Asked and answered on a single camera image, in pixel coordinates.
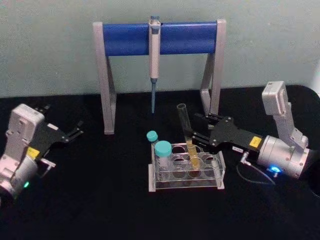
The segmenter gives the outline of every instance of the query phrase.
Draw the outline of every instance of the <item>blue bottle cap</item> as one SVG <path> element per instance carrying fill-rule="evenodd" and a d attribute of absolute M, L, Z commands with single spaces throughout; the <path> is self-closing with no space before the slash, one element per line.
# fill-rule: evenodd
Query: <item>blue bottle cap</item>
<path fill-rule="evenodd" d="M 156 133 L 156 131 L 149 131 L 146 134 L 146 138 L 148 139 L 149 142 L 153 143 L 158 140 L 158 134 Z"/>
<path fill-rule="evenodd" d="M 167 157 L 172 153 L 172 146 L 168 141 L 158 141 L 154 148 L 155 154 L 160 158 Z"/>

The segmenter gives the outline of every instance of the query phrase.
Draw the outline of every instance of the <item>pipette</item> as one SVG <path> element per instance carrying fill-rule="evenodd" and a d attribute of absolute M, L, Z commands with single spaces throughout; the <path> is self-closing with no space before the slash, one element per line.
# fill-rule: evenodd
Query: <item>pipette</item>
<path fill-rule="evenodd" d="M 155 113 L 156 83 L 159 77 L 160 30 L 159 16 L 151 16 L 149 20 L 149 75 L 152 84 L 151 112 Z"/>

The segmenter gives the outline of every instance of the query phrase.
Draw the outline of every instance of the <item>cable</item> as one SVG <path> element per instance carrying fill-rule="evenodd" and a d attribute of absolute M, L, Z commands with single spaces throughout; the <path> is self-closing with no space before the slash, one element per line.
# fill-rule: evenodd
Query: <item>cable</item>
<path fill-rule="evenodd" d="M 253 165 L 248 165 L 250 167 L 252 167 L 254 170 L 256 170 L 257 172 L 259 172 L 260 174 L 262 174 L 264 177 L 266 177 L 270 182 L 266 182 L 266 181 L 253 181 L 253 180 L 250 180 L 246 177 L 244 177 L 240 171 L 239 171 L 239 163 L 236 165 L 236 172 L 238 173 L 238 175 L 245 181 L 249 182 L 249 183 L 252 183 L 252 184 L 265 184 L 265 185 L 276 185 L 276 183 L 267 175 L 265 174 L 263 171 L 261 171 L 259 168 L 253 166 Z"/>

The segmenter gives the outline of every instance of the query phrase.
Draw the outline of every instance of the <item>sticker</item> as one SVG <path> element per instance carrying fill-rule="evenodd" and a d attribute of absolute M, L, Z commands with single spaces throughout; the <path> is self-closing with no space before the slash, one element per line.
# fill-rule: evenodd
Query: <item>sticker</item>
<path fill-rule="evenodd" d="M 39 153 L 40 152 L 37 149 L 34 149 L 32 147 L 28 147 L 28 150 L 26 151 L 26 154 L 33 159 L 36 159 Z"/>
<path fill-rule="evenodd" d="M 51 128 L 51 129 L 53 129 L 53 130 L 56 130 L 56 131 L 59 129 L 57 126 L 55 126 L 55 125 L 53 125 L 53 124 L 51 124 L 51 123 L 49 123 L 47 126 L 48 126 L 49 128 Z"/>
<path fill-rule="evenodd" d="M 251 147 L 257 148 L 259 146 L 261 140 L 262 139 L 260 137 L 254 136 L 249 145 Z"/>
<path fill-rule="evenodd" d="M 241 153 L 241 154 L 244 153 L 244 150 L 243 150 L 243 149 L 238 148 L 238 147 L 236 147 L 236 146 L 233 146 L 233 147 L 232 147 L 232 150 L 233 150 L 233 151 L 236 151 L 236 152 L 239 152 L 239 153 Z"/>

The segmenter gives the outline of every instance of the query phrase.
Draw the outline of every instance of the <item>silver metal frame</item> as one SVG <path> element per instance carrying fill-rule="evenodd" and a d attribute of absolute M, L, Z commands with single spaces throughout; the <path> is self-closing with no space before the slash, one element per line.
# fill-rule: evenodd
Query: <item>silver metal frame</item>
<path fill-rule="evenodd" d="M 218 19 L 215 41 L 215 53 L 207 55 L 202 84 L 200 88 L 201 101 L 204 113 L 218 114 L 220 90 L 225 58 L 226 20 Z M 116 91 L 110 66 L 109 57 L 105 51 L 103 23 L 93 23 L 93 36 L 95 44 L 96 63 L 100 84 L 104 134 L 115 133 L 116 117 Z"/>
<path fill-rule="evenodd" d="M 209 53 L 206 58 L 202 84 L 200 88 L 201 100 L 204 113 L 218 114 L 221 82 L 225 61 L 225 46 L 226 46 L 226 25 L 224 19 L 218 19 L 215 51 Z"/>
<path fill-rule="evenodd" d="M 112 135 L 115 133 L 117 95 L 109 57 L 106 56 L 102 22 L 93 23 L 93 37 L 100 84 L 104 134 Z"/>

